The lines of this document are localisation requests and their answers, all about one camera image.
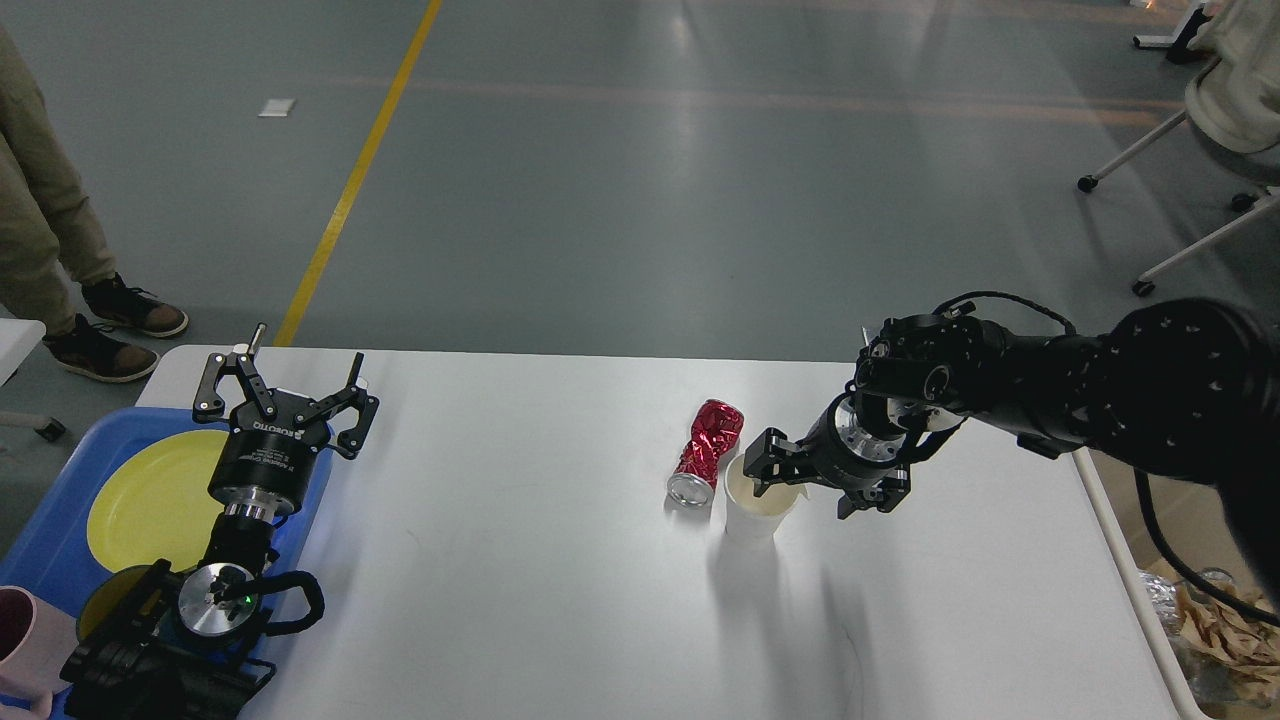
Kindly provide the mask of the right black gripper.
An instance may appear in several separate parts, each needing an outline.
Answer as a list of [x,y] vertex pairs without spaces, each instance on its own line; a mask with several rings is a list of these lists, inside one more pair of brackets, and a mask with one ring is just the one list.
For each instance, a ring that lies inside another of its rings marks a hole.
[[890,420],[890,401],[874,395],[833,398],[799,446],[767,427],[749,446],[742,474],[751,496],[774,486],[818,484],[840,489],[837,519],[855,512],[892,512],[910,492],[910,471],[900,464],[906,432]]

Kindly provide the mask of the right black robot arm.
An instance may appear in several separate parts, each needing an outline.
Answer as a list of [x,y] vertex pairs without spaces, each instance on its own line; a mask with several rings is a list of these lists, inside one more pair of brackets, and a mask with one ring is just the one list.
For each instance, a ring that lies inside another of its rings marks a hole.
[[910,470],[966,420],[1055,459],[1092,448],[1129,465],[1160,555],[1243,618],[1275,612],[1229,598],[1181,561],[1158,528],[1151,477],[1212,488],[1236,547],[1277,601],[1277,323],[1215,299],[1178,299],[1088,336],[1019,336],[975,314],[978,292],[890,318],[808,434],[768,428],[742,470],[755,496],[776,486],[837,489],[838,516],[890,512]]

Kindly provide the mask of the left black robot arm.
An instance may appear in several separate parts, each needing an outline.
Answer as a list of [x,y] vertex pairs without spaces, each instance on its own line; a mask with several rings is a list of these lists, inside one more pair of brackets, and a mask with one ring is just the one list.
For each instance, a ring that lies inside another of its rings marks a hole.
[[324,451],[358,456],[380,402],[362,354],[325,397],[268,386],[255,364],[264,332],[211,354],[192,404],[195,421],[229,430],[207,484],[221,510],[206,550],[191,568],[159,559],[93,592],[60,673],[69,717],[236,719],[276,673],[253,656],[259,643],[323,618],[317,579],[284,562],[274,536],[302,511]]

